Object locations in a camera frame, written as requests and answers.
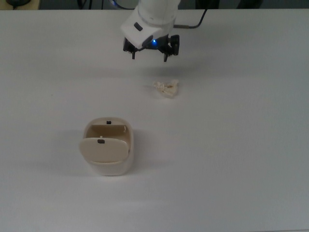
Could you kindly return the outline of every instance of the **crumpled paper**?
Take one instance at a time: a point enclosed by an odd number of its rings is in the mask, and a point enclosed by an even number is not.
[[[154,82],[154,87],[165,97],[172,98],[177,94],[178,91],[178,80],[171,80],[170,83]]]

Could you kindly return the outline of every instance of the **small white object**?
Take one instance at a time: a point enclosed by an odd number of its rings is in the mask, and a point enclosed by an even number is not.
[[[154,82],[154,87],[165,97],[174,97],[178,91],[178,80],[172,80],[170,83]]]
[[[122,175],[133,162],[133,130],[120,118],[92,120],[85,128],[79,149],[84,159],[101,175]]]

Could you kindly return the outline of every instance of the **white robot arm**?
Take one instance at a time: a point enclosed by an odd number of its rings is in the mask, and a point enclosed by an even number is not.
[[[125,35],[124,51],[135,53],[143,49],[159,50],[164,61],[178,55],[179,35],[169,38],[180,0],[140,0],[131,16],[121,26]]]

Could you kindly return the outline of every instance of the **white tabletop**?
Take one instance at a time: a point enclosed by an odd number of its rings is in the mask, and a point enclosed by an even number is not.
[[[309,10],[209,11],[167,63],[122,51],[129,14],[1,12],[0,231],[309,229]],[[78,150],[103,116],[134,129],[127,175]]]

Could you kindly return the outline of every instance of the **container lid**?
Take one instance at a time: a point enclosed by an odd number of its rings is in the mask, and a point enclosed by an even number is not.
[[[118,162],[129,155],[128,144],[115,138],[84,138],[79,148],[84,158],[92,162]]]

